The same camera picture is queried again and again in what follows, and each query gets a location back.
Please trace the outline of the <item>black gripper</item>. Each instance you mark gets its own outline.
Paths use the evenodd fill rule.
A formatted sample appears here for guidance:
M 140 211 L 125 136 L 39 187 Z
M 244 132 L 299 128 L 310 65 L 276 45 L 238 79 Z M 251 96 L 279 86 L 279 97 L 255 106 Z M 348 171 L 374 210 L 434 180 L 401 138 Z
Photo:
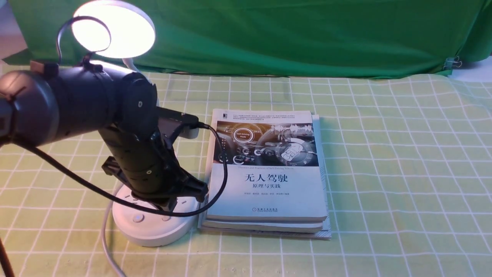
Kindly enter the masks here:
M 172 142 L 158 130 L 145 140 L 116 127 L 98 132 L 112 154 L 104 172 L 121 181 L 135 199 L 161 212 L 173 212 L 180 197 L 205 201 L 207 184 L 181 167 Z

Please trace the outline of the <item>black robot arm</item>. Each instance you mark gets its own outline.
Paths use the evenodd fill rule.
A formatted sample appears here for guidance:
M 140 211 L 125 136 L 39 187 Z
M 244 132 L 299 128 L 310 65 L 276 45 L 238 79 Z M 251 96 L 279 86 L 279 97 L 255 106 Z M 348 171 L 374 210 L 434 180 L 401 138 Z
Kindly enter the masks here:
M 174 151 L 177 137 L 204 127 L 198 117 L 159 107 L 157 89 L 143 74 L 126 68 L 87 63 L 60 69 L 32 61 L 30 70 L 1 77 L 1 145 L 22 147 L 79 182 L 106 193 L 42 152 L 45 144 L 97 131 L 111 152 L 103 171 L 131 195 L 151 205 L 143 212 L 170 215 L 179 197 L 204 202 L 208 186 L 181 167 Z

